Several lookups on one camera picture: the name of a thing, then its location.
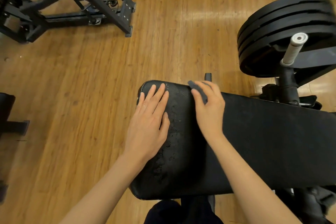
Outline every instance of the person's right forearm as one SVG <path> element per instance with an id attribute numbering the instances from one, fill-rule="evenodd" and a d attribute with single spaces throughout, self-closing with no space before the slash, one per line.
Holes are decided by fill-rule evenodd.
<path id="1" fill-rule="evenodd" d="M 273 193 L 221 134 L 212 142 L 234 194 L 251 224 L 299 224 L 299 219 Z"/>

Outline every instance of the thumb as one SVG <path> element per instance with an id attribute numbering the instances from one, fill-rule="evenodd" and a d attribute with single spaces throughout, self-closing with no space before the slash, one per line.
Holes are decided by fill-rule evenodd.
<path id="1" fill-rule="evenodd" d="M 196 108 L 204 107 L 203 99 L 202 99 L 202 96 L 199 93 L 199 91 L 196 90 L 196 89 L 192 89 L 191 94 L 193 95 L 193 97 L 195 99 Z"/>
<path id="2" fill-rule="evenodd" d="M 168 114 L 167 112 L 165 112 L 162 116 L 162 124 L 160 127 L 160 134 L 159 134 L 159 139 L 162 140 L 163 142 L 166 141 L 167 139 L 169 125 L 170 125 L 170 121 L 168 118 Z"/>

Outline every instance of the skin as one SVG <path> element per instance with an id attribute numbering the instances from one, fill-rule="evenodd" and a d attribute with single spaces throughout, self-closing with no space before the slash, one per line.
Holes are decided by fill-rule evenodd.
<path id="1" fill-rule="evenodd" d="M 251 224 L 299 224 L 296 216 L 272 192 L 233 148 L 222 132 L 225 101 L 219 87 L 195 82 L 208 97 L 204 105 L 193 89 L 196 118 L 203 136 L 214 150 L 230 184 Z M 132 180 L 153 158 L 167 139 L 169 118 L 164 113 L 169 92 L 162 84 L 157 93 L 153 85 L 139 103 L 130 122 L 124 153 L 107 174 L 75 205 L 60 224 L 103 224 L 111 215 Z"/>

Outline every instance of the weight plate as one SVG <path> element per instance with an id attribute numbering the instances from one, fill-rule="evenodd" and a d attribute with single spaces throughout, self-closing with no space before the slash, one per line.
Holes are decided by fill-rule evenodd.
<path id="1" fill-rule="evenodd" d="M 259 39 L 284 31 L 290 28 L 310 25 L 335 25 L 335 16 L 327 14 L 296 14 L 274 21 L 262 28 L 256 30 L 240 46 L 239 53 L 242 53 L 251 44 Z"/>
<path id="2" fill-rule="evenodd" d="M 322 13 L 334 15 L 334 8 L 328 3 L 304 3 L 299 5 L 292 5 L 280 10 L 276 10 L 265 17 L 262 17 L 254 21 L 250 26 L 248 26 L 238 38 L 238 48 L 241 46 L 242 42 L 246 40 L 249 36 L 253 34 L 259 28 L 270 24 L 276 20 L 301 13 Z"/>
<path id="3" fill-rule="evenodd" d="M 272 13 L 276 10 L 282 9 L 284 7 L 288 7 L 291 5 L 297 5 L 302 3 L 330 3 L 329 0 L 276 0 L 264 7 L 260 8 L 254 14 L 252 14 L 246 22 L 241 26 L 240 30 L 238 31 L 237 39 L 241 35 L 241 33 L 251 25 L 255 20 L 258 20 L 269 13 Z"/>
<path id="4" fill-rule="evenodd" d="M 291 37 L 298 33 L 308 34 L 308 41 L 301 52 L 336 46 L 336 26 L 312 25 L 291 28 L 263 37 L 250 45 L 239 57 L 240 70 L 259 78 L 277 77 L 280 60 L 283 58 Z"/>

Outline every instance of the person's left hand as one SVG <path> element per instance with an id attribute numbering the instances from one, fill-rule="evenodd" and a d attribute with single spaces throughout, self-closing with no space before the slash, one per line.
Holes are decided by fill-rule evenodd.
<path id="1" fill-rule="evenodd" d="M 138 156 L 143 165 L 153 158 L 167 139 L 170 125 L 167 112 L 163 113 L 169 92 L 161 84 L 157 93 L 152 85 L 147 97 L 141 92 L 139 103 L 128 127 L 125 153 Z"/>

